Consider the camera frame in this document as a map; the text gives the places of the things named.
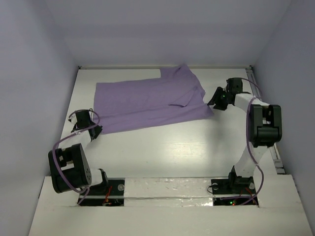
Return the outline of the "purple t shirt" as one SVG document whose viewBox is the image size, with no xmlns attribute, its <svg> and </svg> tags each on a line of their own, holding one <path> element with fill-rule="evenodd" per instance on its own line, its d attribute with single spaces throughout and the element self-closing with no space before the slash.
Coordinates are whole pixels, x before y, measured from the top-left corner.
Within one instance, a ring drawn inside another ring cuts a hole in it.
<svg viewBox="0 0 315 236">
<path fill-rule="evenodd" d="M 97 83 L 94 110 L 103 134 L 162 126 L 213 116 L 206 92 L 186 64 L 162 67 L 160 77 Z"/>
</svg>

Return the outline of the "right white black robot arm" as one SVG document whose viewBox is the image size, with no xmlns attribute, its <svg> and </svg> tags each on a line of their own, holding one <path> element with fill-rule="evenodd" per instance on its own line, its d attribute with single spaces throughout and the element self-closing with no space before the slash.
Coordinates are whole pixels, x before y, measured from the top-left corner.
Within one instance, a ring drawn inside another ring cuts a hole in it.
<svg viewBox="0 0 315 236">
<path fill-rule="evenodd" d="M 263 155 L 282 138 L 282 110 L 279 105 L 261 101 L 243 90 L 243 78 L 229 78 L 226 87 L 218 87 L 208 102 L 214 109 L 225 111 L 233 105 L 246 113 L 246 147 L 228 178 L 212 179 L 215 195 L 240 194 L 254 189 L 253 175 Z"/>
</svg>

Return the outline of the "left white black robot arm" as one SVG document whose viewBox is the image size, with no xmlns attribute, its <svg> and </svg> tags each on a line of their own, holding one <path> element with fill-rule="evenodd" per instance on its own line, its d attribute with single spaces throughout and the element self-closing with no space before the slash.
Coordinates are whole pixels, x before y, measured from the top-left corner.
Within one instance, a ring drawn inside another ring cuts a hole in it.
<svg viewBox="0 0 315 236">
<path fill-rule="evenodd" d="M 83 193 L 92 183 L 84 149 L 102 132 L 100 116 L 93 109 L 72 112 L 70 134 L 57 141 L 48 153 L 52 186 L 56 193 L 73 190 Z"/>
</svg>

